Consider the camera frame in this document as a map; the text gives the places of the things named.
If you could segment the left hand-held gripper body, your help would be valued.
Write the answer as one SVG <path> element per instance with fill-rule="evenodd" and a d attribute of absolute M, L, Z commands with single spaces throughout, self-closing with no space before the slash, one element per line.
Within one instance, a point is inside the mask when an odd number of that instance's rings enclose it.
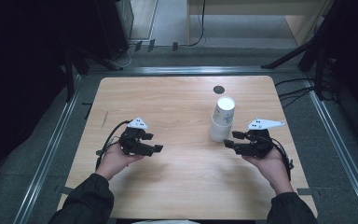
<path fill-rule="evenodd" d="M 146 136 L 148 126 L 140 118 L 136 118 L 127 124 L 125 131 L 119 138 L 119 144 L 126 155 L 135 154 L 148 156 L 148 146 L 141 143 L 141 139 Z"/>

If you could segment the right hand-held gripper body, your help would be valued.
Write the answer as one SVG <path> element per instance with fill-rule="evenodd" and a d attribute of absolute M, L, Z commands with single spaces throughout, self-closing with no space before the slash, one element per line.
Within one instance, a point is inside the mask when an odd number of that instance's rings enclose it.
<path fill-rule="evenodd" d="M 254 147 L 255 156 L 265 157 L 273 148 L 274 144 L 269 135 L 269 129 L 284 125 L 283 121 L 256 118 L 247 125 L 245 138 Z"/>

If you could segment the person's left hand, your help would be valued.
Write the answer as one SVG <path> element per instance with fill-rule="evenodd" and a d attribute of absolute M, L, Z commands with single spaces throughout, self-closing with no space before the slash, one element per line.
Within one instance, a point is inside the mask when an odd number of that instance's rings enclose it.
<path fill-rule="evenodd" d="M 131 163 L 140 161 L 143 156 L 140 155 L 126 155 L 119 143 L 114 143 L 105 152 L 102 161 L 95 173 L 110 181 L 115 175 L 121 172 Z"/>

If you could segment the person's right hand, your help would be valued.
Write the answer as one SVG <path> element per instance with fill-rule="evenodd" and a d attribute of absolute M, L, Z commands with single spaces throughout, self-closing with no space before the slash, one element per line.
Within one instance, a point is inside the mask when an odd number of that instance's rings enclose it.
<path fill-rule="evenodd" d="M 263 159 L 251 156 L 243 156 L 244 160 L 250 162 L 264 176 L 273 188 L 276 195 L 293 192 L 288 174 L 280 152 L 273 148 Z"/>

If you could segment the grey tape piece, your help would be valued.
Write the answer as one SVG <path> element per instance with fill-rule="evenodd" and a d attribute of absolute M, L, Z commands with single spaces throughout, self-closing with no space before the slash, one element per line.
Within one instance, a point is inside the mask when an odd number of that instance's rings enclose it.
<path fill-rule="evenodd" d="M 69 195 L 73 191 L 73 189 L 66 186 L 57 186 L 55 188 L 55 191 L 60 194 Z"/>
<path fill-rule="evenodd" d="M 313 198 L 319 198 L 320 192 L 317 189 L 300 188 L 296 190 L 298 195 L 312 196 Z"/>

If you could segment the black metal stand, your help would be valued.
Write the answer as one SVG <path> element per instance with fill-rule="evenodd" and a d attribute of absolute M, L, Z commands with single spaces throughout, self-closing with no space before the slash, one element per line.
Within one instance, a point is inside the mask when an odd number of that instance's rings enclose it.
<path fill-rule="evenodd" d="M 107 60 L 98 57 L 91 51 L 84 49 L 78 46 L 65 46 L 64 47 L 64 72 L 66 76 L 66 89 L 67 96 L 66 102 L 69 103 L 75 95 L 75 82 L 74 82 L 74 72 L 73 68 L 75 68 L 79 73 L 87 74 L 90 70 L 89 65 L 86 62 L 86 59 L 90 58 L 94 62 L 102 65 L 108 70 L 113 71 L 121 71 L 123 69 L 122 66 L 113 65 Z"/>

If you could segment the black computer tower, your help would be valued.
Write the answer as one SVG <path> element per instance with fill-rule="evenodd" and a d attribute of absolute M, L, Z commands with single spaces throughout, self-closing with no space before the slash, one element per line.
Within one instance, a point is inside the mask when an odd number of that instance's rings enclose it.
<path fill-rule="evenodd" d="M 119 57 L 129 48 L 134 15 L 131 0 L 95 0 L 109 59 Z"/>

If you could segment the black tripod stand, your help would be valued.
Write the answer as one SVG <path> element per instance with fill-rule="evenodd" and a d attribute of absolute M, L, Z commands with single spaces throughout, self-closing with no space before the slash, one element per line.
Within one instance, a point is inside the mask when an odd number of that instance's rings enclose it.
<path fill-rule="evenodd" d="M 324 69 L 330 55 L 338 57 L 348 51 L 355 42 L 350 37 L 358 32 L 358 0 L 333 0 L 316 34 L 300 47 L 290 51 L 278 60 L 262 65 L 262 69 L 274 69 L 303 53 L 297 68 L 308 72 L 316 63 L 313 91 L 324 100 Z"/>

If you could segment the light wooden furniture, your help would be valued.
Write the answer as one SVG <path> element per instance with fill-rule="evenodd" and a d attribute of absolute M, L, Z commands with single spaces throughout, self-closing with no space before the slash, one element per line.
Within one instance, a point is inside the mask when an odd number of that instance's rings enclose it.
<path fill-rule="evenodd" d="M 300 46 L 334 0 L 206 0 L 206 15 L 283 15 Z"/>

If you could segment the metal floor rail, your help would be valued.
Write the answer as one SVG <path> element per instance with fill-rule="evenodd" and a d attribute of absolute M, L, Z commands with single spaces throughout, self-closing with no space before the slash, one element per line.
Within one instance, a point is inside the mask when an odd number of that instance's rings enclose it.
<path fill-rule="evenodd" d="M 298 73 L 294 65 L 265 69 L 257 66 L 161 66 L 130 67 L 122 70 L 92 68 L 90 75 L 105 77 L 191 77 L 191 76 L 250 76 L 275 73 Z"/>
<path fill-rule="evenodd" d="M 63 111 L 54 128 L 52 136 L 48 141 L 43 157 L 37 166 L 34 177 L 26 190 L 25 196 L 21 202 L 21 206 L 12 224 L 27 224 L 29 217 L 34 210 L 34 206 L 38 200 L 42 187 L 44 186 L 45 180 L 48 176 L 48 171 L 51 167 L 53 159 L 55 158 L 57 149 L 62 140 L 62 136 L 64 134 L 66 126 L 73 114 L 73 110 L 76 105 L 79 90 L 83 86 L 84 79 L 85 78 L 81 75 L 76 76 L 75 93 L 63 108 Z"/>
<path fill-rule="evenodd" d="M 310 94 L 319 117 L 321 118 L 324 127 L 329 135 L 329 138 L 334 146 L 335 152 L 345 170 L 348 179 L 351 182 L 352 188 L 358 198 L 358 166 L 356 165 L 353 157 L 349 151 L 349 148 L 344 142 L 343 135 L 339 132 L 336 123 L 333 120 L 333 116 L 328 111 L 324 101 L 321 101 L 317 96 L 316 91 Z"/>

